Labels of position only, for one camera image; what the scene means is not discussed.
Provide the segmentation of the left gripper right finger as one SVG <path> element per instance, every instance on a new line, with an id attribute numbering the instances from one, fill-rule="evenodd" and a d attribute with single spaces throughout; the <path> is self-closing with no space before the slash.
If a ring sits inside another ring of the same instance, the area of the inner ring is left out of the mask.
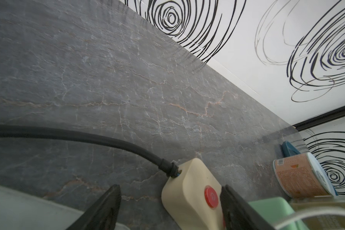
<path id="1" fill-rule="evenodd" d="M 227 230 L 274 229 L 229 185 L 222 187 L 220 202 Z"/>

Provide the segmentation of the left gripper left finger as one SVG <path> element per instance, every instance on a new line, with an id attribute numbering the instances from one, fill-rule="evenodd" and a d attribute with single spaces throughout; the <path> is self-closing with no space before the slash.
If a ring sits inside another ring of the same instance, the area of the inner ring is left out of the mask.
<path id="1" fill-rule="evenodd" d="M 120 185 L 112 185 L 67 230 L 114 230 L 120 205 Z"/>

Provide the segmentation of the mint green usb charger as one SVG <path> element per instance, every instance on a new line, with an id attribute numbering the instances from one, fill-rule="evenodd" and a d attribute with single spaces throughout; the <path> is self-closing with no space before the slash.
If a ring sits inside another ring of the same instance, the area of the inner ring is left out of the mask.
<path id="1" fill-rule="evenodd" d="M 273 224 L 295 211 L 282 197 L 273 197 L 249 202 L 249 205 L 268 223 Z"/>

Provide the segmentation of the cream power strip red sockets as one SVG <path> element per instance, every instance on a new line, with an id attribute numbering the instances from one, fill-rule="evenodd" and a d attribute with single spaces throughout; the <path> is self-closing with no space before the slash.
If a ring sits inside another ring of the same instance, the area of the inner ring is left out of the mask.
<path id="1" fill-rule="evenodd" d="M 199 158 L 179 165 L 179 170 L 162 190 L 166 211 L 182 230 L 224 230 L 222 185 Z"/>

